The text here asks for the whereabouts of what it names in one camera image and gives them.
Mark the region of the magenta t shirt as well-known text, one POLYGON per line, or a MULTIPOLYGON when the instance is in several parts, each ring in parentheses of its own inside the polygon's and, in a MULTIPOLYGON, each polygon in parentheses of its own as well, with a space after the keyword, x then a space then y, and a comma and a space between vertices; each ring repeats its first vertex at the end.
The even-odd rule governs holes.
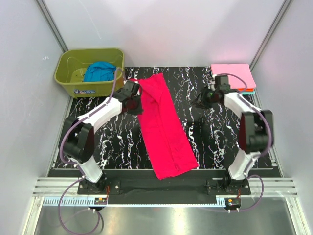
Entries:
POLYGON ((138 81, 143 112, 137 116, 142 137, 159 180, 198 167, 162 73, 138 81))

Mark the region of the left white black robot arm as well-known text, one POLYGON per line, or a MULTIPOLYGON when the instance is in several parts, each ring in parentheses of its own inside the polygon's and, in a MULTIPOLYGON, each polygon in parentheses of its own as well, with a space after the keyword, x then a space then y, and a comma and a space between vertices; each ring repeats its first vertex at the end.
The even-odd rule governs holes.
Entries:
POLYGON ((111 92, 100 105, 79 117, 67 117, 59 141, 59 156, 63 163, 75 165, 82 173, 79 186, 91 194, 108 190, 105 173, 94 159, 95 133, 115 116, 128 113, 139 115, 142 87, 126 81, 118 91, 111 92))

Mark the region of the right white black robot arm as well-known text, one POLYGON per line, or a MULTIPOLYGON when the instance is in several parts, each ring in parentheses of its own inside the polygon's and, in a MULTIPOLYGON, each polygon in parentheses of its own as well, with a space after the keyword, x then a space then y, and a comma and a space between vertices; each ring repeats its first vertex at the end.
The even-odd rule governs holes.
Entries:
POLYGON ((208 194, 237 195, 249 188, 248 173, 255 162, 268 154, 273 145, 273 113, 262 110, 248 102, 229 83, 229 73, 213 75, 214 88, 204 87, 192 104, 201 109, 210 109, 213 103, 229 108, 239 119, 239 150, 233 163, 222 179, 208 185, 208 194))

